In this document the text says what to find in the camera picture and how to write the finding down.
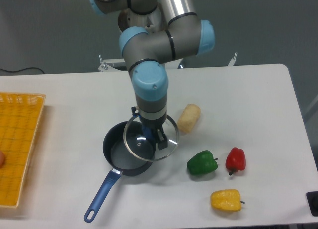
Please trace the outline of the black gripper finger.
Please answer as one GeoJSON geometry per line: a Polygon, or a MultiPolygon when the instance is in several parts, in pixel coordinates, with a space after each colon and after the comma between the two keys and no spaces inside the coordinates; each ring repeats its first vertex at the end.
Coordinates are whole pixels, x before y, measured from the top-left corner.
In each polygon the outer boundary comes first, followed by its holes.
{"type": "Polygon", "coordinates": [[[144,135],[144,142],[150,143],[152,146],[156,145],[155,137],[152,134],[152,131],[149,127],[146,127],[145,125],[142,125],[142,132],[144,135]]]}
{"type": "Polygon", "coordinates": [[[163,127],[155,130],[156,142],[159,150],[166,149],[168,147],[168,139],[164,133],[163,127]]]}

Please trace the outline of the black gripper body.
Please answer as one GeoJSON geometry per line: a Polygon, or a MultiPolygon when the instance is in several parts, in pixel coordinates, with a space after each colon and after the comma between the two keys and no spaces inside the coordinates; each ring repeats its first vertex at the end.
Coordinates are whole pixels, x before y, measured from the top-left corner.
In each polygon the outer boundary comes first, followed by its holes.
{"type": "Polygon", "coordinates": [[[167,118],[167,110],[150,113],[143,110],[139,110],[140,120],[142,124],[151,130],[157,130],[162,127],[167,118]]]}

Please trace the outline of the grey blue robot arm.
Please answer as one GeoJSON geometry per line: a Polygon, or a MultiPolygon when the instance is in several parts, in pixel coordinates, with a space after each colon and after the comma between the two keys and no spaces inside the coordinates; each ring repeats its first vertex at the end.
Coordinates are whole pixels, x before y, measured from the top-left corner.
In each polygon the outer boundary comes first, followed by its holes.
{"type": "Polygon", "coordinates": [[[119,38],[146,134],[159,149],[168,146],[163,124],[167,118],[168,77],[165,63],[211,51],[215,33],[200,20],[192,0],[90,0],[98,12],[126,13],[127,28],[119,38]]]}

